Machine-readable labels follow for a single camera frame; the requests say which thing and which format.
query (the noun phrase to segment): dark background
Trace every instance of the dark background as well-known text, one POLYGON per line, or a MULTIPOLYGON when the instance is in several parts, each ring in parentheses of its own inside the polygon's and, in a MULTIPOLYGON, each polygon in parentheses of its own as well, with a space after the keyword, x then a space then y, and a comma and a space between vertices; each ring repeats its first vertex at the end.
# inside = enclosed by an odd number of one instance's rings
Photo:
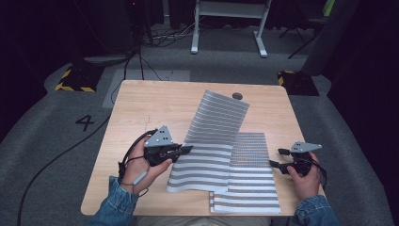
MULTIPOLYGON (((78 2, 88 22, 94 24, 88 1, 78 2)), ((187 20, 192 19, 193 10, 186 8, 192 8, 192 2, 191 5, 178 4, 178 0, 169 3, 173 25, 190 23, 187 20)), ((153 1, 153 5, 159 8, 162 2, 153 1)), ((82 56, 105 53, 73 1, 56 1, 52 9, 47 1, 2 1, 0 141, 24 112, 46 94, 43 86, 46 77, 71 62, 59 38, 59 29, 64 28, 57 22, 61 9, 70 15, 71 37, 82 56)), ((396 1, 359 1, 353 19, 322 73, 332 83, 328 97, 350 126, 385 187, 396 224, 399 224, 399 206, 395 202, 399 184, 394 178, 399 171, 395 143, 399 128, 398 9, 396 1)), ((155 11, 159 18, 162 10, 155 11)))

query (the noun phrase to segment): finger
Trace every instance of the finger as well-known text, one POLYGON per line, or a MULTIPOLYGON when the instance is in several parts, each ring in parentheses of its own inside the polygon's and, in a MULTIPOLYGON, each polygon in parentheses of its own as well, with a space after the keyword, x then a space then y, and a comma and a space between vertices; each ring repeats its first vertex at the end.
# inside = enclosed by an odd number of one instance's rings
POLYGON ((150 138, 150 136, 143 137, 138 143, 135 145, 132 153, 133 156, 141 156, 144 154, 144 144, 150 138))
POLYGON ((151 167, 152 176, 157 177, 157 176, 161 175, 163 172, 165 172, 168 169, 168 167, 170 166, 171 163, 172 163, 172 160, 167 159, 166 161, 159 164, 158 166, 151 167))
POLYGON ((316 161, 317 163, 319 163, 319 160, 317 159, 316 154, 314 154, 313 152, 309 152, 309 155, 311 156, 311 159, 313 159, 314 161, 316 161))
POLYGON ((290 173, 290 175, 294 181, 300 180, 301 177, 298 175, 298 173, 296 172, 296 170, 293 167, 288 166, 287 170, 288 170, 288 173, 290 173))
POLYGON ((309 170, 309 173, 308 173, 309 175, 316 175, 316 176, 318 176, 318 174, 319 174, 319 169, 316 167, 316 166, 314 166, 314 165, 311 165, 311 170, 309 170))

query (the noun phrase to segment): white and gray striped sheet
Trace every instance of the white and gray striped sheet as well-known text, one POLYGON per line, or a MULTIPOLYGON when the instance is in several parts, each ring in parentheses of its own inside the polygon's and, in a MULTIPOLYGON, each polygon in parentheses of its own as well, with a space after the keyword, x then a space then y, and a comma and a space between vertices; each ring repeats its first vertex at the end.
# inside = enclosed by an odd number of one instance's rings
POLYGON ((249 105, 206 90, 184 146, 193 145, 173 165, 167 191, 227 191, 231 150, 249 105))
POLYGON ((211 212, 280 213, 263 133, 238 133, 227 192, 211 192, 211 212))

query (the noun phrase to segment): number 4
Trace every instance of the number 4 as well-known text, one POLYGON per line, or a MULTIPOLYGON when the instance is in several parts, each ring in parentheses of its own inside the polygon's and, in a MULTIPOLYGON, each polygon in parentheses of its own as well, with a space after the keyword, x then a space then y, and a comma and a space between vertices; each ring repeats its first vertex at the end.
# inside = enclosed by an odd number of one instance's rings
POLYGON ((94 124, 94 121, 90 121, 90 120, 91 120, 91 116, 90 115, 86 115, 82 119, 76 121, 76 124, 84 124, 85 128, 83 129, 83 131, 86 132, 86 130, 88 129, 88 125, 89 124, 94 124))

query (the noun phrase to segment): denim sleeve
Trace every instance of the denim sleeve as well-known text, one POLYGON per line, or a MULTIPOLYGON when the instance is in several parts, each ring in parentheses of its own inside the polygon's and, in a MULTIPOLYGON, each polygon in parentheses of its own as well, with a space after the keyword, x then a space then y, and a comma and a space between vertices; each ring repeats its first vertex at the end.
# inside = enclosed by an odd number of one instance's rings
POLYGON ((129 225, 133 220, 137 200, 137 196, 120 186, 117 177, 110 176, 108 197, 103 200, 100 209, 86 225, 129 225))
POLYGON ((295 217, 300 225, 335 226, 340 225, 326 197, 318 195, 299 203, 295 217))

